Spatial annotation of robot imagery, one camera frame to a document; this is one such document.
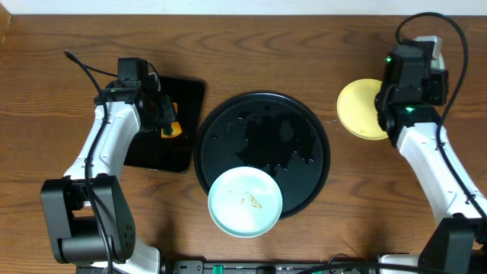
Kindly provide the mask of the green and yellow sponge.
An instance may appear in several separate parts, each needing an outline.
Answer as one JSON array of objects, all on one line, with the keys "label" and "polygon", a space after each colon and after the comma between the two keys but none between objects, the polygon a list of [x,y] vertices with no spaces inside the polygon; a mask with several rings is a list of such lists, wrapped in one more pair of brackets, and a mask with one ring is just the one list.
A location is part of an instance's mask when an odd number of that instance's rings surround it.
[{"label": "green and yellow sponge", "polygon": [[173,139],[182,133],[182,127],[179,122],[177,122],[178,105],[173,103],[171,113],[168,114],[168,124],[164,124],[161,128],[161,138],[163,139]]}]

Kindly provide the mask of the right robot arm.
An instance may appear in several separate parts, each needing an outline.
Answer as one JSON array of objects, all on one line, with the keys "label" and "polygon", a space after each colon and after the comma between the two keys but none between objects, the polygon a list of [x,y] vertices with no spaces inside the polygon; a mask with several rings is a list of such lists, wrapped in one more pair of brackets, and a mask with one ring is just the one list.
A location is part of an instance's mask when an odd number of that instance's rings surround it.
[{"label": "right robot arm", "polygon": [[486,198],[451,147],[435,106],[445,102],[447,71],[432,68],[430,46],[398,45],[386,58],[375,99],[378,122],[420,182],[437,225],[418,255],[385,254],[382,264],[447,273],[486,271]]}]

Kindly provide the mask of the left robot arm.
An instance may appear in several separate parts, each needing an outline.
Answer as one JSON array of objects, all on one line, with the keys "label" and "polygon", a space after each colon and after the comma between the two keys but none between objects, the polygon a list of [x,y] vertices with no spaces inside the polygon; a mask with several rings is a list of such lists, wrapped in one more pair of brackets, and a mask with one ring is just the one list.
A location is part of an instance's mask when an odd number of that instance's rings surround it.
[{"label": "left robot arm", "polygon": [[119,185],[129,146],[141,129],[138,97],[159,93],[155,73],[149,88],[116,100],[94,100],[94,123],[73,165],[60,179],[46,180],[40,191],[53,256],[80,270],[101,273],[159,273],[158,248],[136,236],[135,221]]}]

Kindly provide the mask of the yellow plate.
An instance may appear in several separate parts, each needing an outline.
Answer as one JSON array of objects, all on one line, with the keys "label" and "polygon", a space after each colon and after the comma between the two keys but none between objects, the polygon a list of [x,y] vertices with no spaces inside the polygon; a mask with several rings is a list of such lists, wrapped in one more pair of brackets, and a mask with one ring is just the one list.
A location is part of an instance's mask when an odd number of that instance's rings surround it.
[{"label": "yellow plate", "polygon": [[337,99],[337,113],[343,126],[353,135],[367,140],[387,139],[377,120],[375,97],[382,82],[364,78],[347,84]]}]

